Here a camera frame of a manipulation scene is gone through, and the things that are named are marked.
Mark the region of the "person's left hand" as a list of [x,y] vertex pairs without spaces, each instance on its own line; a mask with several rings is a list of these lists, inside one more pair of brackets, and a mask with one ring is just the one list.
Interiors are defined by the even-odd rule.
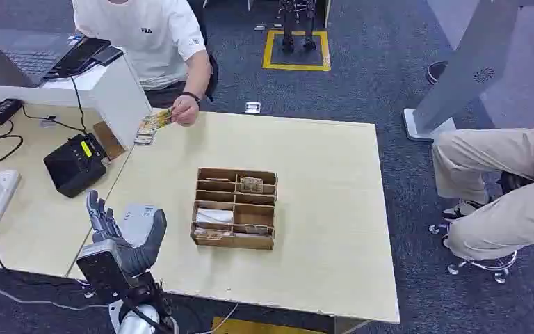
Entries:
[[184,92],[175,101],[171,110],[171,121],[188,127],[195,123],[200,109],[199,99],[196,95]]

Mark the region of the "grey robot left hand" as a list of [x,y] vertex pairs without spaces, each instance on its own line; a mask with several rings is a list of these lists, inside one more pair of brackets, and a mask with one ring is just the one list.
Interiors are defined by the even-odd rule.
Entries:
[[113,209],[106,206],[96,190],[87,192],[86,209],[92,226],[92,243],[110,246],[128,277],[140,275],[154,265],[167,227],[162,209],[136,205],[116,221]]

